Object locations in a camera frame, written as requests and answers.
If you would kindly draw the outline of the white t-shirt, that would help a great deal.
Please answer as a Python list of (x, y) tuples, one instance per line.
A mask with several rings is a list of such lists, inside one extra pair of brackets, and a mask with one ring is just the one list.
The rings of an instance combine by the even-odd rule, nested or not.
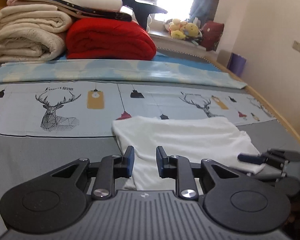
[(156, 148), (162, 146), (167, 155), (181, 155), (193, 163), (212, 159), (227, 167), (257, 174), (263, 165), (238, 161), (240, 153), (257, 156), (259, 151), (249, 135), (240, 131), (225, 117), (202, 120), (161, 120), (135, 116), (115, 120), (112, 131), (121, 152), (134, 147), (132, 176), (126, 181), (127, 190), (173, 190), (173, 179), (159, 177)]

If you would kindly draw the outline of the grey deer print bedsheet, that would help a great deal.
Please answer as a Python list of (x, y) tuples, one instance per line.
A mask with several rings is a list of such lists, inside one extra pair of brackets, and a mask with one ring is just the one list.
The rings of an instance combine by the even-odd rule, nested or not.
[[(220, 71), (197, 57), (158, 52), (151, 61)], [(0, 84), (0, 198), (25, 181), (79, 158), (123, 154), (115, 120), (225, 117), (259, 153), (300, 151), (300, 143), (256, 96), (243, 89), (165, 82), (48, 81)], [(0, 216), (0, 236), (6, 226)]]

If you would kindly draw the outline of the purple bin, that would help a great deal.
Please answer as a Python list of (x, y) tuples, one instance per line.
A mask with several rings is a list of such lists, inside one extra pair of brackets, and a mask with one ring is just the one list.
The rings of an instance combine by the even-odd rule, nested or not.
[(240, 77), (243, 73), (246, 62), (246, 58), (242, 57), (241, 55), (231, 53), (227, 68), (232, 73)]

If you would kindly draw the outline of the blue leaf pattern folded sheet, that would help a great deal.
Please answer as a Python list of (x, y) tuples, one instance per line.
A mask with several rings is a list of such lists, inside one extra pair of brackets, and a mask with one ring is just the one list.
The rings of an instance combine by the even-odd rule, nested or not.
[(0, 66), (0, 84), (78, 80), (165, 82), (232, 89), (243, 89), (247, 85), (226, 72), (160, 61), (57, 60)]

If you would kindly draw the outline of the dark red plush cushion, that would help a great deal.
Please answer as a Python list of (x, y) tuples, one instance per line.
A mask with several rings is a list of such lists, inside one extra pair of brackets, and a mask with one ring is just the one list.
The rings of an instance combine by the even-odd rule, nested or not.
[(207, 21), (202, 27), (203, 39), (201, 46), (206, 51), (216, 51), (224, 31), (224, 24), (213, 21)]

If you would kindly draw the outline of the yellow plush toys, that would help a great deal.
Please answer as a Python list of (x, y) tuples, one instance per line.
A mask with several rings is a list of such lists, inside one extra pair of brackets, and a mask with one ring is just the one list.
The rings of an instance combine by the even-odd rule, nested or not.
[(175, 40), (189, 41), (194, 45), (200, 45), (203, 40), (202, 32), (193, 23), (175, 18), (165, 22), (164, 27)]

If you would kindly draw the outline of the red folded blanket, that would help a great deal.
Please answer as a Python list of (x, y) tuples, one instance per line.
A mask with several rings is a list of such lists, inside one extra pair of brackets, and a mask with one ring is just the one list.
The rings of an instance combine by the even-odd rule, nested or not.
[(149, 61), (157, 49), (136, 22), (83, 18), (66, 34), (67, 59), (120, 59)]

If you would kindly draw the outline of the cream folded blanket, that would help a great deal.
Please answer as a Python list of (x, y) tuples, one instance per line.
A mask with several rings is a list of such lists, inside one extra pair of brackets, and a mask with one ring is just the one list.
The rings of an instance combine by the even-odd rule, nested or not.
[(51, 61), (66, 49), (72, 18), (54, 5), (26, 4), (0, 10), (0, 63)]

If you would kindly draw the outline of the blue curtain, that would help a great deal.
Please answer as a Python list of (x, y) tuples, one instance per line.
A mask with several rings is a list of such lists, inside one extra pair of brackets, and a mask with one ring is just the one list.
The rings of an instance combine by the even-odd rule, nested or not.
[(207, 21), (212, 21), (215, 17), (219, 0), (193, 0), (190, 9), (190, 22), (197, 19), (202, 27)]

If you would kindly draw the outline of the white folded cloth dark trim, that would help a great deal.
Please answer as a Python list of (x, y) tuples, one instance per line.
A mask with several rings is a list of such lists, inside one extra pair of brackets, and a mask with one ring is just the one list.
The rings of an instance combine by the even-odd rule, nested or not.
[(53, 4), (59, 10), (68, 12), (76, 18), (103, 17), (119, 21), (132, 21), (130, 14), (121, 12), (122, 0), (7, 0), (7, 5), (21, 2)]

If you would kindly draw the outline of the wall socket plate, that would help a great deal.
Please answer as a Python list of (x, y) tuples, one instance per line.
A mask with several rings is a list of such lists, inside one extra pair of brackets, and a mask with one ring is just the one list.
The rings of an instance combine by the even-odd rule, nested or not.
[(300, 42), (294, 41), (292, 48), (300, 53)]

